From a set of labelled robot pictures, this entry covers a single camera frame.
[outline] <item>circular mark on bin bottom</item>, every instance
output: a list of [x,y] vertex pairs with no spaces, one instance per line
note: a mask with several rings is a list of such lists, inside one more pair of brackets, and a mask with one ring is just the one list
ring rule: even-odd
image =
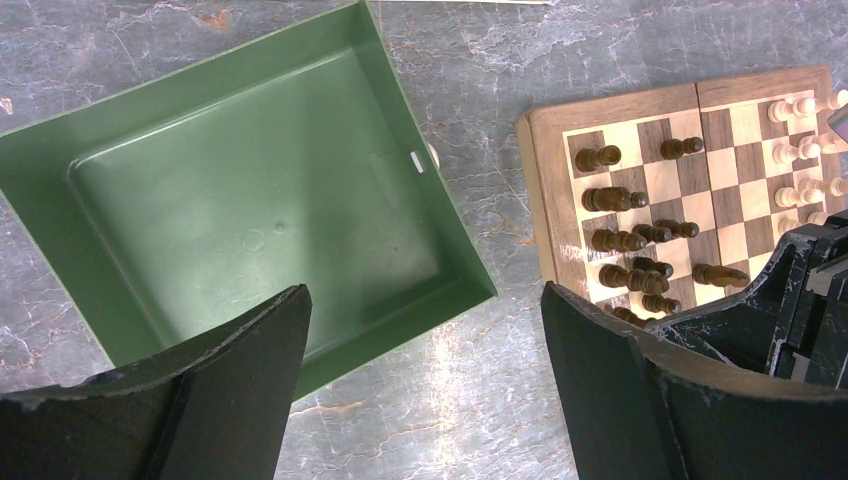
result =
[[251,228],[242,236],[241,246],[244,247],[245,250],[258,252],[265,246],[265,234],[260,230]]

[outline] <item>chessboard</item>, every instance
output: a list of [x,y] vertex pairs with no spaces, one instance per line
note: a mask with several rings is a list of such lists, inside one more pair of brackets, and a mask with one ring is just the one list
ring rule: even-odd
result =
[[[805,178],[840,176],[838,154],[779,164],[777,144],[798,146],[808,135],[829,132],[830,110],[775,123],[768,106],[778,100],[822,98],[831,92],[825,66],[804,67],[718,79],[616,97],[533,109],[516,122],[542,276],[605,308],[626,307],[642,318],[642,294],[598,281],[610,263],[630,269],[636,256],[670,263],[665,297],[683,309],[738,292],[735,287],[702,285],[692,279],[698,263],[725,265],[754,278],[771,258],[783,218],[802,223],[812,212],[844,208],[841,197],[781,208],[774,201],[782,187]],[[669,139],[701,137],[705,148],[665,160],[660,145]],[[575,156],[582,149],[615,145],[616,165],[582,172]],[[625,187],[647,192],[649,205],[625,212],[590,212],[581,196],[588,188]],[[632,230],[660,219],[695,222],[700,233],[651,243],[643,250],[604,253],[591,247],[601,228]]]

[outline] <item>marble table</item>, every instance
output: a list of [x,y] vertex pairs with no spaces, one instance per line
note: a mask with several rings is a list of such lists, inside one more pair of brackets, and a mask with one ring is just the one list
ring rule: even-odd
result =
[[[338,5],[0,0],[0,132]],[[513,121],[533,105],[811,63],[848,80],[848,2],[374,4],[502,296],[292,406],[277,478],[576,478]],[[110,368],[0,205],[0,391]]]

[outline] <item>green plastic tray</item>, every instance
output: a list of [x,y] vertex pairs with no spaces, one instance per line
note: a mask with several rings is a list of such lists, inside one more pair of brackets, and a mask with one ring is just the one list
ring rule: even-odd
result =
[[3,135],[0,189],[116,366],[305,283],[300,397],[497,293],[364,2]]

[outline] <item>green bin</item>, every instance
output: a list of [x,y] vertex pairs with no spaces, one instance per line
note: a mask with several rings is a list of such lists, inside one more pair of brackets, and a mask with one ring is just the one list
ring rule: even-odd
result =
[[304,283],[301,397],[497,294],[364,2],[0,136],[0,189],[116,366]]

